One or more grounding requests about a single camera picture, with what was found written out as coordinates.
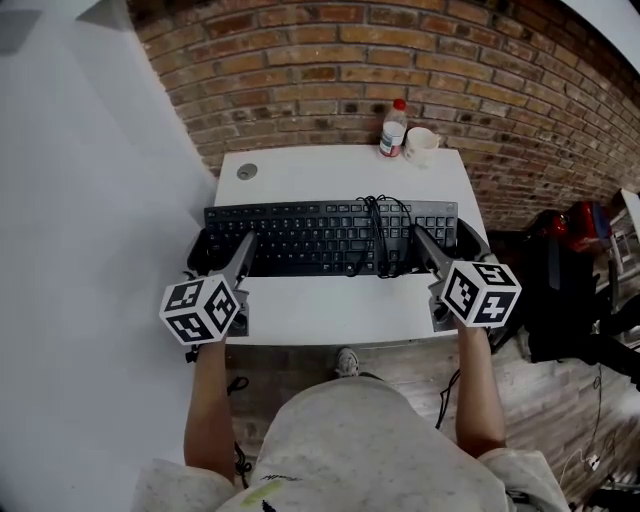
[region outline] sneaker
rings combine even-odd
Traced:
[[[336,358],[336,369],[338,378],[357,377],[360,373],[358,356],[349,347],[341,348]]]

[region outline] forearm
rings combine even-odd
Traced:
[[[456,415],[458,446],[473,457],[504,447],[504,413],[483,329],[458,329],[460,388]]]
[[[224,342],[200,347],[184,432],[187,466],[234,481],[234,434],[227,397]]]

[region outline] desk grommet hole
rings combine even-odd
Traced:
[[[250,180],[258,173],[258,166],[256,164],[243,164],[238,168],[238,178],[243,181]]]

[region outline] white mug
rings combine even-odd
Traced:
[[[431,130],[420,127],[411,128],[407,132],[404,157],[417,167],[429,167],[429,163],[439,144],[440,136]]]

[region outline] white cable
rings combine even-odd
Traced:
[[[560,476],[560,486],[562,486],[562,480],[564,479],[564,472],[567,470],[567,464],[569,464],[569,461],[573,459],[573,456],[576,453],[580,454],[580,462],[582,462],[583,464],[586,462],[586,460],[584,460],[584,454],[582,453],[582,448],[578,448],[575,452],[569,455],[567,462],[564,463],[564,467],[562,468],[562,475]]]

